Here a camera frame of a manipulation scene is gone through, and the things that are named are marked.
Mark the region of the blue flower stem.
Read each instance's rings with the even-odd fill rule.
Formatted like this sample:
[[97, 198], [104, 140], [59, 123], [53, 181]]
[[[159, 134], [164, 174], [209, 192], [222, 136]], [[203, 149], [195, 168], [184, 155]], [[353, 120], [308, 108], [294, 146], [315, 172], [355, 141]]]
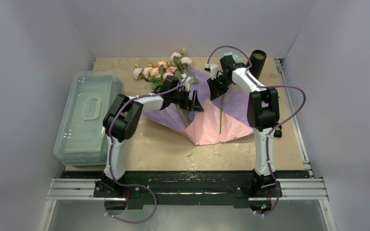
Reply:
[[[236, 54], [233, 54], [232, 52], [228, 52], [224, 54], [224, 57], [220, 59], [220, 64], [222, 68], [222, 72], [224, 74], [228, 74], [231, 76], [232, 71], [239, 68], [239, 67], [245, 67], [245, 64], [240, 59], [240, 57]], [[224, 102], [226, 93], [221, 96], [221, 104], [220, 104], [220, 126], [219, 126], [219, 134], [222, 134], [223, 130], [223, 109], [224, 109]]]

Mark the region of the purple tissue paper sheet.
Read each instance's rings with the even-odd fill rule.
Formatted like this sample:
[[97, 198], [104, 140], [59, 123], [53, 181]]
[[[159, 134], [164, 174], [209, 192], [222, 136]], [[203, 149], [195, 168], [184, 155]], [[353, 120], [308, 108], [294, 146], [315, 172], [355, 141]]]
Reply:
[[[201, 103], [204, 112], [210, 113], [213, 111], [212, 109], [208, 108], [206, 102], [212, 103], [213, 105], [215, 105], [215, 107], [220, 108], [222, 102], [221, 98], [217, 98], [213, 101], [210, 100], [210, 90], [207, 83], [210, 75], [205, 72], [198, 71], [194, 68], [191, 69], [191, 72], [195, 74], [195, 77], [199, 80], [199, 82], [197, 84], [191, 85], [190, 89], [197, 91], [198, 100]], [[248, 126], [248, 100], [248, 93], [245, 93], [238, 88], [230, 87], [225, 94], [223, 113]], [[187, 125], [185, 125], [184, 123], [184, 113], [178, 112], [174, 104], [171, 104], [163, 110], [142, 113], [142, 116], [171, 129], [185, 129], [187, 127]]]

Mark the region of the artificial flower bouquet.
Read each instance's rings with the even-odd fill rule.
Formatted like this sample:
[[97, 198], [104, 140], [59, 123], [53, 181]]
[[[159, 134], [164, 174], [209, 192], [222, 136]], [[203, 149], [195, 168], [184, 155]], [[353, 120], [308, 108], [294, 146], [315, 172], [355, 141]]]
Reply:
[[[193, 61], [191, 58], [186, 56], [185, 50], [173, 52], [167, 61], [154, 62], [144, 67], [138, 64], [135, 65], [134, 70], [132, 71], [133, 79], [137, 81], [144, 80], [145, 82], [150, 83], [150, 95], [157, 95], [157, 97], [150, 96], [140, 99], [144, 104], [142, 113], [163, 110], [173, 104], [173, 91], [176, 89], [185, 90], [184, 86], [182, 86], [185, 82], [182, 74], [185, 73], [188, 76], [193, 76], [195, 78], [195, 74], [191, 72], [192, 65]], [[193, 90], [190, 89], [189, 91], [189, 99], [191, 100]], [[184, 123], [188, 127], [193, 121], [196, 112], [189, 111], [189, 109], [181, 109], [178, 105], [174, 105], [178, 112], [184, 113]]]

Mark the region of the black ribbon gold lettering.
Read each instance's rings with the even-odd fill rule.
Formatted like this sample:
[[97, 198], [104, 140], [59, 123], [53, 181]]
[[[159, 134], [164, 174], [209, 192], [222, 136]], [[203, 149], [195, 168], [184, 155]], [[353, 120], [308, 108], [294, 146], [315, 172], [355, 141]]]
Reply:
[[274, 127], [274, 137], [281, 138], [282, 137], [282, 126], [280, 124], [277, 124]]

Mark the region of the pink wrapping paper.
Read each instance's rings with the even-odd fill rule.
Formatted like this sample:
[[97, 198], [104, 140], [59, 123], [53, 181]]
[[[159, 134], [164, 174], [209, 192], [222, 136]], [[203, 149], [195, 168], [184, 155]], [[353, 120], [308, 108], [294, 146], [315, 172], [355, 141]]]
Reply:
[[191, 124], [178, 132], [189, 138], [195, 145], [213, 145], [234, 141], [253, 134], [248, 125], [223, 112], [223, 130], [219, 134], [220, 108], [210, 100], [202, 104], [204, 112], [195, 113]]

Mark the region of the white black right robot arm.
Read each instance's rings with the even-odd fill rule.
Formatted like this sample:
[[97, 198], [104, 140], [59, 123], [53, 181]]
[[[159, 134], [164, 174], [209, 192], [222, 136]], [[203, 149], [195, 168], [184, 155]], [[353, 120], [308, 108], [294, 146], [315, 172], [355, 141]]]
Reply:
[[210, 73], [207, 80], [210, 98], [215, 100], [227, 93], [231, 84], [248, 93], [247, 121], [255, 135], [255, 165], [251, 183], [252, 192], [262, 196], [277, 187], [273, 164], [273, 138], [280, 118], [278, 91], [261, 84], [256, 74], [261, 74], [266, 55], [254, 51], [248, 62], [238, 63], [233, 55], [220, 59], [220, 65], [205, 64]]

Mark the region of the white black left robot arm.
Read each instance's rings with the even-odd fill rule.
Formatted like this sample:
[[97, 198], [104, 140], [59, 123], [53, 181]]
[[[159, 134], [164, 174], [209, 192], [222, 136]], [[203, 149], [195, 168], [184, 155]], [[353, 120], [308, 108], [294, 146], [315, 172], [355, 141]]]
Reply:
[[160, 87], [149, 94], [116, 96], [103, 119], [108, 142], [104, 175], [110, 179], [106, 183], [106, 191], [111, 196], [118, 197], [124, 192], [124, 183], [120, 179], [125, 175], [127, 140], [136, 132], [143, 113], [160, 111], [171, 104], [185, 111], [204, 111], [198, 100], [198, 92], [189, 89], [190, 78], [184, 75], [184, 79], [179, 80], [175, 76], [168, 76]]

